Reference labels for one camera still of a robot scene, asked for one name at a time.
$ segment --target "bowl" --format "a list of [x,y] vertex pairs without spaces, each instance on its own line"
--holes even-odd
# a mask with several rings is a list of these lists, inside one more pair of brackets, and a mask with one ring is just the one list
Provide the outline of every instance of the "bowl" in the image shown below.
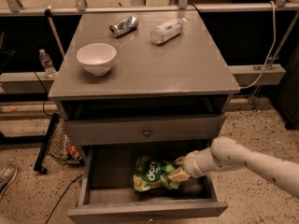
[[84,70],[96,76],[107,73],[114,65],[116,50],[105,43],[93,43],[77,52],[77,60]]

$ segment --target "speckled floor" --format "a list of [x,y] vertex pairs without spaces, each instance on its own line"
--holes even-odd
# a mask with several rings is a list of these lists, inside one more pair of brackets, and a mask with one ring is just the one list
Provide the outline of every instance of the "speckled floor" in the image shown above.
[[[234,138],[252,150],[299,163],[299,130],[286,130],[283,118],[267,100],[258,107],[259,111],[253,112],[244,103],[232,101],[221,135]],[[48,125],[48,119],[10,117],[9,120],[0,121],[0,130],[7,136],[33,135],[44,133]],[[69,183],[83,174],[82,167],[61,165],[51,156],[46,156],[43,163],[49,173],[41,175],[35,172],[33,168],[39,149],[40,144],[0,146],[0,168],[10,162],[18,167],[16,180],[0,202],[1,224],[6,223],[5,219],[18,224],[46,223]],[[299,201],[251,171],[241,168],[212,173],[211,176],[219,201],[229,204],[229,208],[220,217],[156,223],[299,223]],[[73,223],[66,212],[68,208],[76,206],[79,190],[78,182],[70,187],[48,223]]]

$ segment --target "plastic water bottle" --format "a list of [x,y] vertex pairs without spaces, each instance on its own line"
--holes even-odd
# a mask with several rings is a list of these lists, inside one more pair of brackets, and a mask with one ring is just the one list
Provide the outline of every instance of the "plastic water bottle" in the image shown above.
[[43,65],[47,77],[51,79],[56,78],[57,71],[53,65],[52,59],[44,49],[39,51],[39,61]]
[[183,25],[187,23],[185,18],[166,21],[150,31],[150,39],[154,44],[163,44],[165,41],[180,34]]

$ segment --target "sneaker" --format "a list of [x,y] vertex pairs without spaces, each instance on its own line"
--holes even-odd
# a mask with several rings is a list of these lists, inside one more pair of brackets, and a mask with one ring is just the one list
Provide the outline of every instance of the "sneaker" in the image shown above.
[[0,200],[7,187],[15,180],[16,175],[17,167],[13,164],[0,171]]

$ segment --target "snack package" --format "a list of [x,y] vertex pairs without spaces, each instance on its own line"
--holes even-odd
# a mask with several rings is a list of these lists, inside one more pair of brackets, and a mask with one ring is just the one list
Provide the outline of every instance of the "snack package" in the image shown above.
[[159,187],[177,189],[180,182],[171,181],[168,176],[177,170],[170,161],[156,161],[151,157],[142,155],[135,164],[134,188],[146,191]]

